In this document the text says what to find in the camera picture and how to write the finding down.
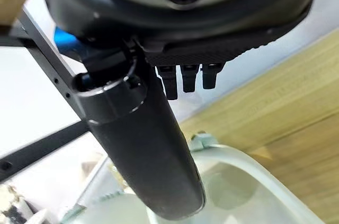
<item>white wall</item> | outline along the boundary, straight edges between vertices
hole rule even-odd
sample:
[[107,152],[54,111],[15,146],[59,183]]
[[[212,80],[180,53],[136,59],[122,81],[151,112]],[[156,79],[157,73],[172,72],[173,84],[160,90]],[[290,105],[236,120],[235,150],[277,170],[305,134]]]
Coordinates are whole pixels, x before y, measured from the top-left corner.
[[[52,37],[54,25],[43,0],[29,0],[27,7],[45,33]],[[170,101],[176,117],[180,121],[188,118],[338,25],[339,0],[315,0],[308,18],[289,34],[228,62],[218,76],[216,89],[203,90],[199,74],[195,93],[180,91],[179,99]],[[25,49],[2,47],[0,61],[0,156],[78,121]],[[76,62],[71,66],[77,72],[83,70]],[[181,75],[178,75],[178,82],[178,89],[182,89]],[[27,198],[51,210],[54,213],[51,219],[56,220],[57,212],[80,185],[81,162],[93,151],[103,150],[91,135],[86,135],[20,174],[14,182]]]

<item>white plastic container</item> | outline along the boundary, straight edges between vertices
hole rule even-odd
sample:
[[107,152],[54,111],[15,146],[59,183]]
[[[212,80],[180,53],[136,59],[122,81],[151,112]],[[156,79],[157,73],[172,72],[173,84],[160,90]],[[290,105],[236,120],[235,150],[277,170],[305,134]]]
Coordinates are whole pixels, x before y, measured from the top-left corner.
[[167,221],[132,194],[96,204],[72,224],[323,224],[294,194],[258,162],[232,147],[214,145],[209,134],[191,145],[207,203],[198,214]]

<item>robotic arm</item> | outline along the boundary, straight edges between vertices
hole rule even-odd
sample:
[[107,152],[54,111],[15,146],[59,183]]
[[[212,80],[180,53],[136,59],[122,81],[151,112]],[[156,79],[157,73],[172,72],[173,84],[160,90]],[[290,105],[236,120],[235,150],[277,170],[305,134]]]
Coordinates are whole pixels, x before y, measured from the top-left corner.
[[46,3],[59,27],[59,51],[75,53],[87,68],[74,78],[73,91],[93,135],[140,199],[177,220],[199,212],[205,198],[167,101],[177,99],[176,66],[185,92],[195,91],[200,65],[204,89],[213,89],[226,62],[288,33],[312,1]]

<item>black cylindrical housing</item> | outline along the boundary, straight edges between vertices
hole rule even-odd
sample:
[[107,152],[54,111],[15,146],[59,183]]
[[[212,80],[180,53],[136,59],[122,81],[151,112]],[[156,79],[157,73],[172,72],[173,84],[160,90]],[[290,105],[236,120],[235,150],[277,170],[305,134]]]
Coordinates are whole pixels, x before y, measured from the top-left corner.
[[[88,121],[91,132],[123,178],[157,215],[168,220],[191,216],[204,206],[197,168],[154,69],[144,63],[137,68],[136,75],[142,82],[140,87],[147,88],[142,104],[125,115],[113,115],[108,122],[105,113],[111,112],[112,106],[115,109],[115,105],[122,105],[117,101],[124,98],[109,100],[110,103],[105,103],[106,111],[101,108],[102,120],[98,114],[86,115],[92,117]],[[95,93],[100,104],[91,96],[92,107],[102,107],[103,99],[107,100],[102,94],[105,91]],[[87,109],[84,94],[79,95],[80,105],[86,103],[82,107]]]

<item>black metal frame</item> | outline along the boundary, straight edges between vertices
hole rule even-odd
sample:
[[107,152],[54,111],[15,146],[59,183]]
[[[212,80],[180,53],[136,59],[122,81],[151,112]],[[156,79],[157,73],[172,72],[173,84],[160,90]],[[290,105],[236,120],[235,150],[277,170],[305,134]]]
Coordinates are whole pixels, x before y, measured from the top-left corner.
[[84,115],[74,99],[73,71],[50,43],[26,9],[13,27],[0,28],[0,46],[25,47],[42,68],[81,121],[27,145],[0,159],[0,183],[24,170],[48,154],[89,132]]

